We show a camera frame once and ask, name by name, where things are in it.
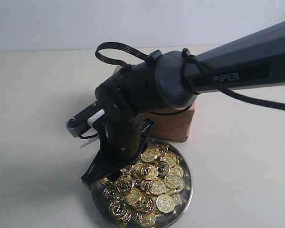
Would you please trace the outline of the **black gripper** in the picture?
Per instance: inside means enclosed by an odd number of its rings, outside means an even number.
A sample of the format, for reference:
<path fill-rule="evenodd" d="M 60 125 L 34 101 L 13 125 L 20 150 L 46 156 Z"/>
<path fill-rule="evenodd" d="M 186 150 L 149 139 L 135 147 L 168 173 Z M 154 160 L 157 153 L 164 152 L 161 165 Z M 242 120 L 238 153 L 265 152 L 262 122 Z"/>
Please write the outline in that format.
<path fill-rule="evenodd" d="M 107 176 L 109 181 L 117 181 L 123 175 L 123 166 L 132 164 L 142 153 L 153 126 L 154 122 L 144 114 L 138 114 L 130 120 L 114 120 L 105 114 L 104 139 L 91 165 L 81 177 L 83 185 L 91 189 L 96 181 Z"/>

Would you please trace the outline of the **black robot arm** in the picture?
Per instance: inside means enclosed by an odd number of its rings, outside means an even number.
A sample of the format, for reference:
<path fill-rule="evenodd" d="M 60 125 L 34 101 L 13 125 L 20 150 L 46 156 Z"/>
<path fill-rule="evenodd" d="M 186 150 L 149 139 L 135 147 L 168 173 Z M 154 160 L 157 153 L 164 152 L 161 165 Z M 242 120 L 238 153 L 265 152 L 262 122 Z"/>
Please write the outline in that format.
<path fill-rule="evenodd" d="M 148 55 L 106 42 L 95 56 L 121 69 L 101 83 L 95 97 L 104 111 L 97 127 L 100 150 L 82 176 L 90 187 L 136 161 L 150 122 L 145 113 L 187 108 L 202 93 L 220 91 L 236 100 L 285 111 L 285 103 L 248 97 L 239 89 L 285 86 L 285 21 L 199 55 L 188 49 Z"/>

